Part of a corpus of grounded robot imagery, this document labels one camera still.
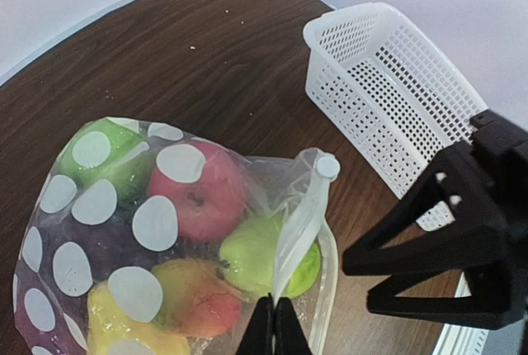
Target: bag of fruit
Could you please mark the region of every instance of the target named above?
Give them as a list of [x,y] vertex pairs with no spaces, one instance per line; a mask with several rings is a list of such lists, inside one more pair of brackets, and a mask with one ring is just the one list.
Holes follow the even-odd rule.
[[324,222],[337,172],[318,149],[243,158],[166,124],[89,123],[36,202],[16,326],[33,355],[230,354],[273,293],[294,299],[318,353],[337,280]]

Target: wood grain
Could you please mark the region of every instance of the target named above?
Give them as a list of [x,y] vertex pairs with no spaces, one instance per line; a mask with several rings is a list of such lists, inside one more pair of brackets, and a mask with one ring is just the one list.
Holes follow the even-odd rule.
[[[164,121],[240,154],[292,158],[311,146],[334,153],[343,170],[328,222],[340,252],[394,205],[368,163],[304,94],[309,50],[302,29],[326,11],[318,0],[138,0],[0,88],[1,354],[30,353],[13,325],[12,272],[45,175],[86,121]],[[325,353],[431,353],[440,325],[365,311],[366,292],[379,280],[340,276]],[[450,274],[416,293],[451,295],[456,281]]]

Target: white basket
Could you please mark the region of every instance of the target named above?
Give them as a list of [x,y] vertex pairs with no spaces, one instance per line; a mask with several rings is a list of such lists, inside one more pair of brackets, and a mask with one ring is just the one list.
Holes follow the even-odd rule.
[[[468,139],[469,118],[487,108],[432,41],[388,4],[324,14],[306,25],[304,39],[312,50],[306,92],[397,197],[437,151]],[[452,219],[444,204],[418,224],[435,230]],[[456,295],[467,294],[461,281]],[[486,337],[486,330],[446,325],[435,354],[479,355]]]

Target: plastic bag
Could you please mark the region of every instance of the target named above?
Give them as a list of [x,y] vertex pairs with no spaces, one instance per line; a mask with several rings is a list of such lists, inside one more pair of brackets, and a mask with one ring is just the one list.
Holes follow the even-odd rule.
[[34,355],[230,354],[279,287],[308,337],[328,290],[314,239],[337,172],[317,149],[245,159],[161,123],[89,123],[36,202],[16,326]]

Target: green apple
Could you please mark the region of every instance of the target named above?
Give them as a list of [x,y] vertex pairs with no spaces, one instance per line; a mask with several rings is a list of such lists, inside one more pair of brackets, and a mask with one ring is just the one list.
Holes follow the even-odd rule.
[[130,128],[108,118],[83,127],[59,156],[59,173],[83,187],[107,179],[121,201],[138,196],[149,183],[154,156]]
[[[271,292],[273,263],[283,217],[257,217],[245,220],[220,247],[220,260],[227,266],[225,278],[254,300]],[[294,298],[305,293],[317,280],[321,253],[313,244],[297,267],[283,296]]]

